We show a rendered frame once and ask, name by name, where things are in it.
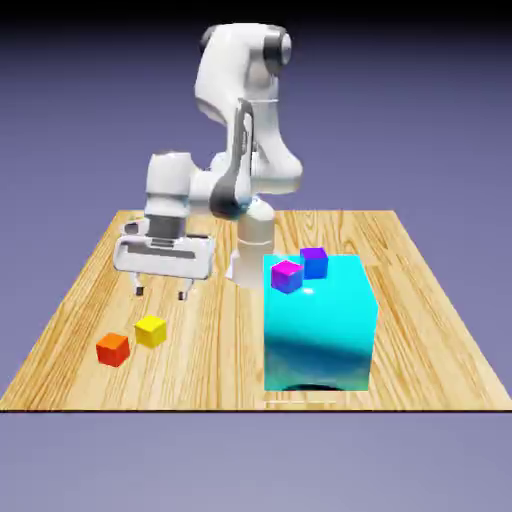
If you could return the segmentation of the small yellow cube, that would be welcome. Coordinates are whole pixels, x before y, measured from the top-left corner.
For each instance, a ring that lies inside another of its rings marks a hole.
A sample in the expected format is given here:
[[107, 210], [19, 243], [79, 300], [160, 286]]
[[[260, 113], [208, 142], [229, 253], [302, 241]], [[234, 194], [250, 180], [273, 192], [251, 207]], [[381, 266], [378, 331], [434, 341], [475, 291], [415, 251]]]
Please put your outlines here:
[[164, 319], [147, 315], [134, 325], [136, 342], [148, 348], [155, 348], [167, 338], [167, 324]]

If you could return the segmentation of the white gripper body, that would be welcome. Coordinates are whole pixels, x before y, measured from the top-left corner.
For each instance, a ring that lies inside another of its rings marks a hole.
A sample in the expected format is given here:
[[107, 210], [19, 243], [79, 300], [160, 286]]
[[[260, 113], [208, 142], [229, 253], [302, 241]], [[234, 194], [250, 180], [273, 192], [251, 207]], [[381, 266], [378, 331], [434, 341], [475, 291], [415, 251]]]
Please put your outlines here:
[[113, 264], [118, 271], [205, 280], [213, 269], [213, 238], [122, 235], [115, 244]]

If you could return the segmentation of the small orange cube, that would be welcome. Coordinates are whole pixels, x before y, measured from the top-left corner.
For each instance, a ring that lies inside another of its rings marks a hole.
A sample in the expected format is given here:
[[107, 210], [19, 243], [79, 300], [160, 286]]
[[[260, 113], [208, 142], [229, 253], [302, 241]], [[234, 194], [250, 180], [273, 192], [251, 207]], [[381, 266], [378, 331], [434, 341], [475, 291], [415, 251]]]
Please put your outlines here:
[[107, 333], [96, 343], [98, 362], [111, 367], [119, 367], [130, 355], [127, 336]]

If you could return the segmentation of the small magenta cube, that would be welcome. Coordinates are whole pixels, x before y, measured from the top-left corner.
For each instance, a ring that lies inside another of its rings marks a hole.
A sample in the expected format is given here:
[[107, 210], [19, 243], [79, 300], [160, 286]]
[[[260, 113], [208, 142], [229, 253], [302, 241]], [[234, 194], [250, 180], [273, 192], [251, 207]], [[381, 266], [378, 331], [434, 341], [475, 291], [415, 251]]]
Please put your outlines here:
[[304, 268], [302, 265], [283, 260], [271, 267], [271, 286], [285, 294], [300, 289], [303, 284]]

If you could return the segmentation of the large cyan box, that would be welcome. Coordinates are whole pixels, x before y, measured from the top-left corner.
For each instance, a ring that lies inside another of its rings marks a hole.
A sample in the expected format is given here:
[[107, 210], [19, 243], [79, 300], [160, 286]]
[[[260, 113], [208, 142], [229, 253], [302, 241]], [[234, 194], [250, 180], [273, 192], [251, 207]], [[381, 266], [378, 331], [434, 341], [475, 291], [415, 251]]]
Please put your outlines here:
[[357, 255], [331, 255], [325, 279], [285, 294], [271, 268], [300, 257], [264, 258], [264, 389], [366, 391], [378, 304]]

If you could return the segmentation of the small purple cube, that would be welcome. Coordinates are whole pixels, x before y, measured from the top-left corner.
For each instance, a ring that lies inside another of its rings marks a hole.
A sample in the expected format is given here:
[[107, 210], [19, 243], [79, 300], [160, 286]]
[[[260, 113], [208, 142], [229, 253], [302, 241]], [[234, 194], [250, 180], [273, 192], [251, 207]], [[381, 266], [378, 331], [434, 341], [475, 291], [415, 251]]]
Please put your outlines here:
[[324, 279], [328, 272], [328, 255], [323, 247], [300, 249], [301, 265], [305, 280]]

